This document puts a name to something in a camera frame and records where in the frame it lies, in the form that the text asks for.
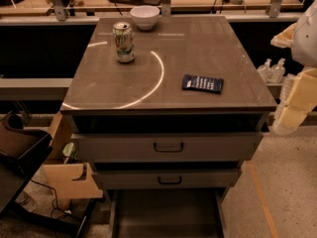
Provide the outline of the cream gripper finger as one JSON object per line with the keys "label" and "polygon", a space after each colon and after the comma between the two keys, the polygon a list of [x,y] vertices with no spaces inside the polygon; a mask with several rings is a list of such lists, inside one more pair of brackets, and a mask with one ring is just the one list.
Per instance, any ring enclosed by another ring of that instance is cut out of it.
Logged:
{"label": "cream gripper finger", "polygon": [[280,103],[274,113],[272,131],[277,135],[295,132],[317,106],[317,68],[306,66],[283,82]]}
{"label": "cream gripper finger", "polygon": [[296,27],[296,23],[293,23],[289,27],[287,27],[285,30],[283,30],[281,33],[274,36],[270,43],[278,48],[291,48],[292,47],[292,40],[293,40],[293,33],[294,29]]}

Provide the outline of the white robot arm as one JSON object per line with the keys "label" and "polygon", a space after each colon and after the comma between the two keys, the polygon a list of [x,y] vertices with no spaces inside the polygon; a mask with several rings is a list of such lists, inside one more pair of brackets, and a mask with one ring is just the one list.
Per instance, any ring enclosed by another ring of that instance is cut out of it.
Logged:
{"label": "white robot arm", "polygon": [[290,48],[292,59],[303,65],[301,72],[284,80],[274,113],[272,131],[287,135],[295,132],[317,106],[317,1],[270,43]]}

